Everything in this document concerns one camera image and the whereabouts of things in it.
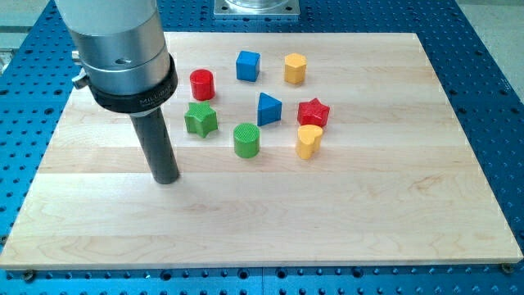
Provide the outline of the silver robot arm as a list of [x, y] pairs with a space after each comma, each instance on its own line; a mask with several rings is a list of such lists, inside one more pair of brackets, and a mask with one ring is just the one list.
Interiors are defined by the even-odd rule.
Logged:
[[96, 103], [129, 115], [154, 180], [179, 176], [161, 106], [174, 94], [178, 76], [168, 52], [155, 0], [56, 0], [76, 46], [81, 72]]

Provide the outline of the black tool clamp collar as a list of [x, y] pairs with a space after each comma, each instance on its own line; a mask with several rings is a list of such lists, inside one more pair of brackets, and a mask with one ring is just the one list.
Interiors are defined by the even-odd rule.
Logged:
[[133, 114], [151, 111], [160, 107], [174, 94], [178, 86], [178, 76], [173, 57], [169, 54], [169, 72], [155, 87], [133, 95], [105, 93], [91, 83], [89, 89], [96, 103], [108, 111]]

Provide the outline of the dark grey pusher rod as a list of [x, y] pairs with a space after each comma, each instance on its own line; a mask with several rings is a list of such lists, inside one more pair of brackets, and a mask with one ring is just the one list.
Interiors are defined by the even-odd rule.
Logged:
[[158, 184], [175, 182], [179, 170], [162, 110], [156, 108], [145, 116], [131, 116], [131, 121], [153, 179]]

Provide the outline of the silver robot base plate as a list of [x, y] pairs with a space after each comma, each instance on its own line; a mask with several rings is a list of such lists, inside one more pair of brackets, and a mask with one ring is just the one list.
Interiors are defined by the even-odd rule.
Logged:
[[300, 16], [299, 0], [213, 0], [217, 19], [296, 20]]

